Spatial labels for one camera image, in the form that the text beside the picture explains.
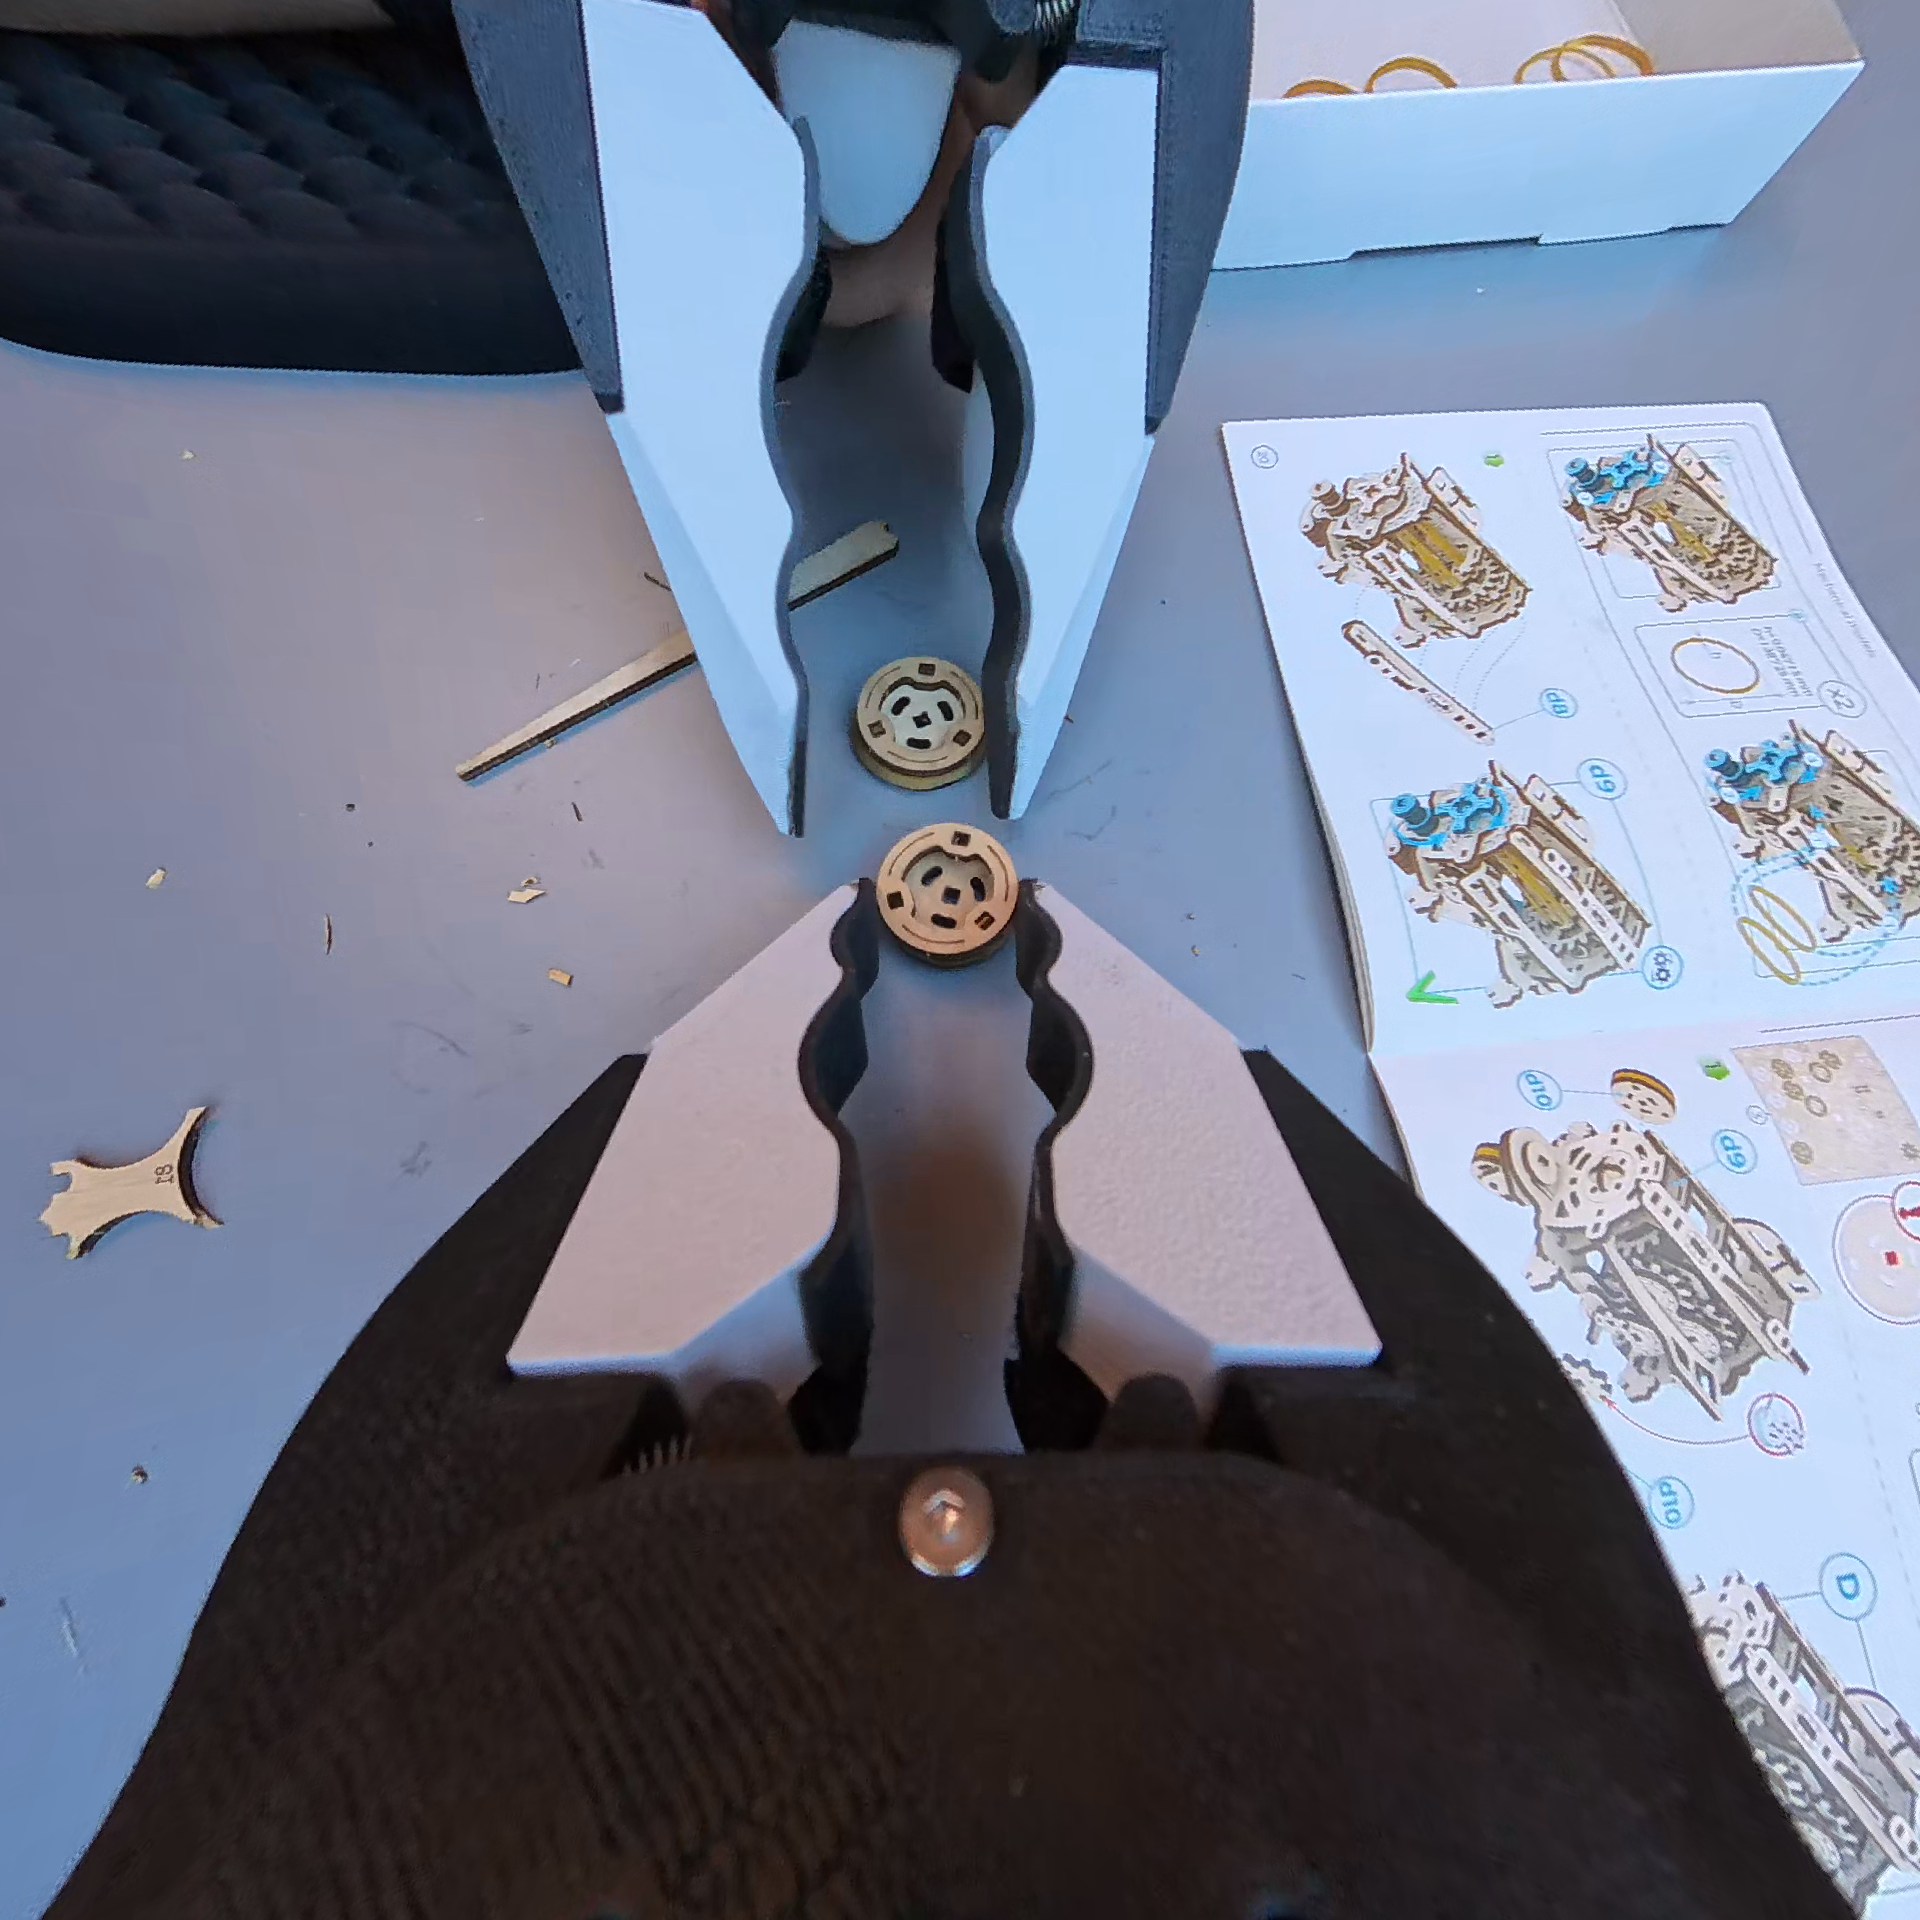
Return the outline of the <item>star-shaped wooden offcut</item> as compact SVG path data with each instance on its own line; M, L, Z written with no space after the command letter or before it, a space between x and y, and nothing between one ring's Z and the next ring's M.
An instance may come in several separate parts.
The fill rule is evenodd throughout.
M163 1148L132 1162L64 1158L51 1166L68 1185L51 1197L38 1222L64 1236L68 1260L81 1256L117 1222L142 1214L172 1215L203 1230L222 1228L203 1209L192 1182L195 1145L206 1116L206 1106L189 1108Z

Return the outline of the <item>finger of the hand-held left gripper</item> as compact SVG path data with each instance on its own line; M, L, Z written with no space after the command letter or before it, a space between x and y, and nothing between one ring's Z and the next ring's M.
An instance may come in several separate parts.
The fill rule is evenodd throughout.
M793 129L694 7L584 2L622 405L607 424L735 753L803 829L807 680L776 349L817 192Z
M967 177L967 325L991 407L991 808L1035 797L1153 438L1144 424L1158 78L1064 64Z

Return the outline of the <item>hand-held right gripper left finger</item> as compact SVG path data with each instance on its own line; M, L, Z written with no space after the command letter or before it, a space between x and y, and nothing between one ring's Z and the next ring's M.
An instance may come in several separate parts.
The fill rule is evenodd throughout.
M868 880L663 1030L510 1348L516 1375L760 1380L807 1450L857 1439L872 1248L840 1108L868 1063Z

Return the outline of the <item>group of yellow rubber bands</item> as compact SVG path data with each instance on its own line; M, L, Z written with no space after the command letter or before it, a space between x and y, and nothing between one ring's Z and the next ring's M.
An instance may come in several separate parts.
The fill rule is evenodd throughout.
M1660 65L1649 50L1633 39L1583 31L1537 47L1513 68L1505 84L1566 84L1655 78ZM1281 101L1299 97L1361 97L1379 92L1460 88L1455 72L1423 55L1393 55L1381 61L1365 82L1335 78L1303 78L1284 86Z

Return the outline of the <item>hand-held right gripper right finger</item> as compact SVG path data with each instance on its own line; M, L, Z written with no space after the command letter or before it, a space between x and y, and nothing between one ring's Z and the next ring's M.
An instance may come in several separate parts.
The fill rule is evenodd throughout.
M1381 1336L1236 1038L1056 887L1020 901L1035 1140L1020 1284L1023 1450L1086 1449L1129 1382L1228 1430L1230 1377L1373 1401Z

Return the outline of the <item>thin wooden stick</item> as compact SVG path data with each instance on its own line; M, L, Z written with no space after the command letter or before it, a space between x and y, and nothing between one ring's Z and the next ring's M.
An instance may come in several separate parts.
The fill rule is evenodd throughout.
M785 602L803 608L807 601L885 565L895 550L897 534L881 518L868 518L793 567ZM535 721L464 759L454 775L467 783L487 777L508 761L557 740L595 720L595 714L629 701L691 665L697 665L692 640L685 630L675 630L639 657L624 662L563 703L550 705Z

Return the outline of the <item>grey desk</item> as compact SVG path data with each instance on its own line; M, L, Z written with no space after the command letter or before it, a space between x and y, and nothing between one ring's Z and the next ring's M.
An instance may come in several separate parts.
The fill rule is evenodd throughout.
M1337 889L1217 424L1767 405L1916 662L1916 5L1735 222L1212 278L1022 872L1272 1049L1373 1152ZM676 626L575 374L241 374L4 353L4 1916L118 1793L336 1357L624 1050L908 826L847 709L917 630L977 657L958 396L923 327L789 390L804 545L895 559L795 615L783 838L699 674L467 786Z

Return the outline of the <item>illustrated instruction booklet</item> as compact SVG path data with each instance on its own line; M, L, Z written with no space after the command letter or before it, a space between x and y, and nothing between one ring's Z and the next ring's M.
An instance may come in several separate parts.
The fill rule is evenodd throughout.
M1757 405L1220 436L1416 1185L1916 1916L1916 685Z

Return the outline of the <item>black wrist rest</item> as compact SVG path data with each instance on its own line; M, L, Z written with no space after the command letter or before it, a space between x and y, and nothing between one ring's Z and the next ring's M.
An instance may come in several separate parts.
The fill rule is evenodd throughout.
M568 372L451 5L383 31L3 31L3 332L124 362Z

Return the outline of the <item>white cardboard box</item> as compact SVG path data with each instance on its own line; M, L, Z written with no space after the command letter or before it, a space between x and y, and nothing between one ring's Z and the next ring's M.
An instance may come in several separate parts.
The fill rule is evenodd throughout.
M1583 31L1639 40L1656 76L1505 84ZM1295 80L1359 84L1404 55L1460 86L1281 101ZM1721 225L1860 64L1833 2L1256 2L1215 265Z

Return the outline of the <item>person's left hand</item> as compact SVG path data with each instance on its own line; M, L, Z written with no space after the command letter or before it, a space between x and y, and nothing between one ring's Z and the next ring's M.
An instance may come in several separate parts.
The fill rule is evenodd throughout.
M926 319L932 305L936 245L923 231L895 231L872 246L828 246L829 294L822 325L857 329L877 319Z

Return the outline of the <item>scattered wood chips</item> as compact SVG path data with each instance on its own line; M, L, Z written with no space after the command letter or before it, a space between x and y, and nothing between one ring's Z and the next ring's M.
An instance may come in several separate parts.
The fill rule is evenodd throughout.
M565 970L596 871L560 775L459 782L479 734L620 652L636 514L579 469L454 436L195 422L118 512L136 688L113 701L124 968L289 993L325 953L387 968Z

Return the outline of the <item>wooden wheel disc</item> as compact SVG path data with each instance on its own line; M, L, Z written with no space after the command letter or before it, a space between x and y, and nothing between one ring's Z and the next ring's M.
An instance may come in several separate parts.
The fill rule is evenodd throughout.
M936 656L904 656L861 685L851 735L861 765L900 788L967 780L987 749L980 688Z
M897 838L875 878L879 921L918 960L971 967L1007 935L1020 880L1006 848L971 822L935 822Z

